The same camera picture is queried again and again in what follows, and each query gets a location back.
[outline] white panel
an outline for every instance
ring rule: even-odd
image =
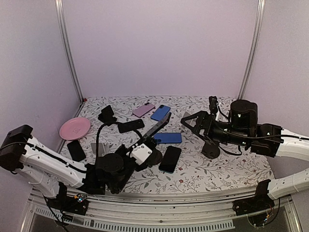
[[[0,143],[29,124],[52,149],[78,101],[58,27],[55,1],[2,1],[0,7]],[[0,231],[16,232],[30,194],[22,177],[0,168]]]
[[[309,1],[268,0],[245,98],[258,104],[259,122],[309,135]],[[277,178],[309,167],[296,159],[270,159]],[[309,191],[295,194],[304,231],[309,231]]]
[[[256,0],[66,0],[69,40],[91,96],[238,94]]]

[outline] floral pattern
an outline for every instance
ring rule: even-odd
[[[219,98],[222,111],[227,114],[233,98]],[[208,111],[208,97],[194,96],[147,96],[147,97],[102,97],[89,98],[85,103],[80,117],[87,117],[91,122],[89,133],[80,143],[86,153],[87,158],[82,162],[94,163],[95,154],[92,152],[91,143],[95,143],[96,134],[102,124],[98,120],[101,109],[111,105],[115,117],[119,122],[128,122],[138,119],[132,115],[132,111],[139,106],[150,102],[156,106],[167,105],[171,107],[172,116],[170,122],[161,132],[181,132],[183,142],[173,146],[182,149],[180,159],[173,174],[160,171],[158,165],[147,168],[141,172],[134,172],[124,188],[128,193],[194,193],[221,191],[241,187],[255,186],[265,179],[273,179],[269,163],[264,156],[251,154],[249,151],[242,151],[241,156],[231,156],[221,152],[216,159],[208,159],[200,152],[204,142],[193,135],[189,130],[184,129],[180,120],[185,112],[194,114],[200,110]],[[151,114],[147,113],[142,117],[145,124],[139,131],[144,134],[156,121],[150,119]],[[121,144],[132,145],[138,137],[133,132],[120,134],[116,125],[103,128],[100,134],[100,142],[109,144],[110,152],[114,152]],[[70,154],[65,143],[61,154],[70,158]],[[159,144],[162,154],[165,153],[169,145]],[[224,148],[230,152],[239,153],[234,145],[227,145]]]

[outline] blue phone case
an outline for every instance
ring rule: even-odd
[[[180,133],[157,133],[154,135],[157,144],[180,144],[182,134]]]
[[[170,107],[166,105],[160,105],[159,108],[151,115],[151,119],[160,121],[170,111]]]

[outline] table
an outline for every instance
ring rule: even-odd
[[[218,98],[223,113],[227,114],[233,98]],[[91,143],[95,143],[96,134],[102,124],[98,120],[101,109],[111,105],[115,117],[119,122],[128,122],[138,119],[132,115],[132,111],[139,106],[150,102],[156,106],[167,105],[171,107],[172,116],[170,122],[161,132],[181,132],[183,142],[173,146],[182,149],[180,160],[173,174],[159,171],[158,165],[147,168],[141,172],[134,172],[124,193],[145,194],[170,194],[170,193],[197,193],[215,192],[228,189],[237,189],[256,186],[258,182],[265,179],[273,179],[274,175],[264,156],[242,151],[241,156],[231,156],[221,151],[218,158],[210,160],[200,152],[204,142],[193,135],[190,131],[181,127],[180,120],[185,112],[190,114],[200,110],[209,111],[208,97],[198,96],[135,96],[135,97],[101,97],[88,98],[79,116],[86,117],[91,122],[89,133],[80,143],[86,153],[84,163],[94,163],[95,154],[92,152]],[[150,119],[154,112],[147,113],[142,117],[145,128],[139,131],[144,134],[156,121]],[[114,152],[121,144],[132,145],[138,138],[135,133],[128,132],[120,134],[116,125],[103,128],[100,134],[100,142],[110,145],[110,152]],[[65,143],[61,155],[70,158]],[[162,154],[168,145],[157,146]],[[226,150],[239,153],[234,145],[223,146]]]

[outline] vent grille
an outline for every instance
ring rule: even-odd
[[[59,212],[54,211],[54,213],[58,216],[59,219],[61,219],[61,214]],[[54,219],[53,214],[50,212],[49,209],[46,208],[41,208],[37,206],[36,214]],[[207,223],[207,224],[181,225],[181,226],[145,226],[145,225],[135,226],[135,225],[109,223],[93,219],[84,219],[82,224],[70,222],[67,220],[64,221],[77,226],[93,228],[105,232],[216,232],[235,228],[232,220]]]

